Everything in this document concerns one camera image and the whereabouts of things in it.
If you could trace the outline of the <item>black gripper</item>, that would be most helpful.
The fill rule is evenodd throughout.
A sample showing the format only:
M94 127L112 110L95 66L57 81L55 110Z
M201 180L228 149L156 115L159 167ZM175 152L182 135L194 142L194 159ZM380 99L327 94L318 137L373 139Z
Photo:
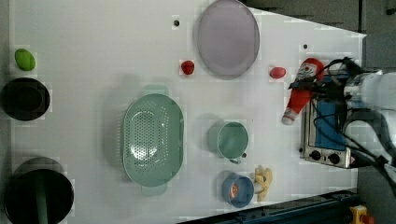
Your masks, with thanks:
M314 70L302 70L290 84L290 89L301 93L304 98L328 102L343 102L344 87L349 75L317 74Z

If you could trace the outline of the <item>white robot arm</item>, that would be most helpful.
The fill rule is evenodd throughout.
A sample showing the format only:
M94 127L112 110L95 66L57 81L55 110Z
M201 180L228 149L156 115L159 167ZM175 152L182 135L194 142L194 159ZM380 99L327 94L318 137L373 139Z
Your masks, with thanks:
M330 82L305 77L290 84L307 91L307 99L346 105L349 111L338 130L342 145L373 166L395 188L395 75L361 73L336 75Z

